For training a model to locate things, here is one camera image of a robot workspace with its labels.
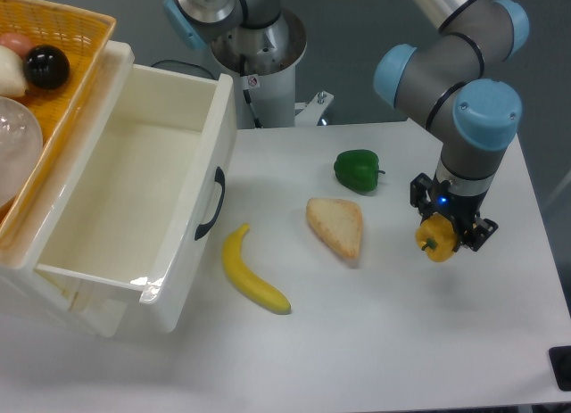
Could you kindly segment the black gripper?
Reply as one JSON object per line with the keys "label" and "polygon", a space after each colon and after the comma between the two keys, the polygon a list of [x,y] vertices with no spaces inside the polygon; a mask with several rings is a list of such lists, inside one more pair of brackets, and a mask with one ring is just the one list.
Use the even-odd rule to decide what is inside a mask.
{"label": "black gripper", "polygon": [[418,174],[410,182],[410,205],[418,211],[425,221],[437,212],[448,219],[454,219],[454,233],[458,240],[453,251],[468,248],[477,252],[497,231],[498,224],[491,219],[477,216],[484,193],[478,195],[458,195],[451,191],[451,183],[440,182],[425,173]]}

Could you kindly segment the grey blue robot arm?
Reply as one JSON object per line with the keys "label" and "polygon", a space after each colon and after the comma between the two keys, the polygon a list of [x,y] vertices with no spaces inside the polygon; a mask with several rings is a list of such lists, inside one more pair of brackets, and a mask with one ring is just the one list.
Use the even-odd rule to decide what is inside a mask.
{"label": "grey blue robot arm", "polygon": [[[442,142],[433,176],[410,184],[421,223],[418,246],[433,260],[479,249],[496,231],[480,207],[522,115],[509,85],[486,68],[526,42],[529,20],[510,0],[413,0],[439,32],[426,50],[397,45],[377,65],[376,93]],[[281,0],[165,0],[180,39],[208,49],[235,82],[246,128],[302,126],[320,118],[316,103],[295,101],[295,67],[307,36]]]}

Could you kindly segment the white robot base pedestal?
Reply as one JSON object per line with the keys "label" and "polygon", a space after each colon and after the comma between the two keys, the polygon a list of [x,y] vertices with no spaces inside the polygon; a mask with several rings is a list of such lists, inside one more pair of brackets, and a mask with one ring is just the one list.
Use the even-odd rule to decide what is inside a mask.
{"label": "white robot base pedestal", "polygon": [[294,124],[295,68],[306,46],[305,27],[287,9],[264,29],[236,27],[211,42],[221,71],[234,80],[239,128]]}

